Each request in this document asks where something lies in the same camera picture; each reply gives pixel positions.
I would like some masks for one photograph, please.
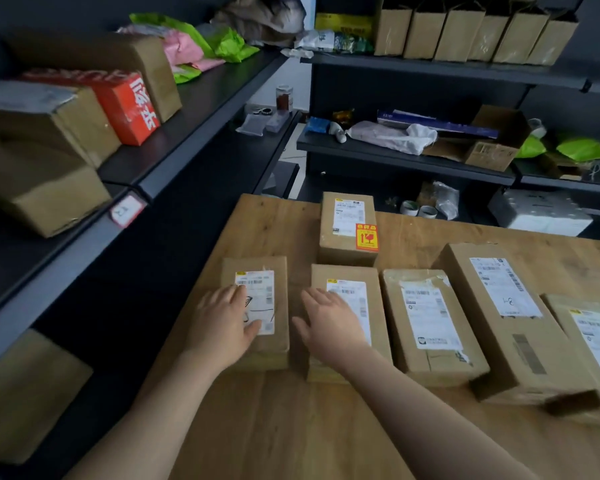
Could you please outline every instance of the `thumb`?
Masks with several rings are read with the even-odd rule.
[[[247,341],[247,346],[251,345],[253,339],[256,338],[256,335],[260,331],[261,325],[262,320],[254,320],[244,327],[244,339]]]
[[[296,330],[300,334],[300,338],[302,338],[302,341],[306,346],[311,336],[311,329],[309,328],[309,325],[307,325],[306,322],[300,317],[293,317],[291,318],[291,321],[296,326]]]

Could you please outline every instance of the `hand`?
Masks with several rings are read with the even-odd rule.
[[[196,308],[185,353],[209,364],[217,374],[238,361],[262,324],[255,320],[244,326],[246,299],[247,288],[236,285],[204,295]]]
[[[337,293],[303,290],[302,301],[309,324],[300,317],[292,321],[311,355],[343,374],[360,350],[369,347],[358,317]]]

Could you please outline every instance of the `red box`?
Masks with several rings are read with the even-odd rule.
[[[58,86],[92,88],[112,128],[124,144],[139,146],[160,126],[138,72],[30,69],[20,78]]]

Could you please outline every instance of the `forearm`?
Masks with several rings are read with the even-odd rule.
[[[536,478],[480,429],[371,347],[356,354],[343,374],[418,480]]]
[[[69,472],[67,480],[168,478],[216,372],[183,356],[163,380]]]

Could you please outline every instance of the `roll of tape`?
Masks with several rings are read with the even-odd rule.
[[[438,210],[430,205],[423,205],[418,211],[418,217],[425,219],[435,219],[438,217]]]
[[[417,216],[419,208],[420,206],[416,202],[405,200],[400,204],[400,213],[403,216]]]

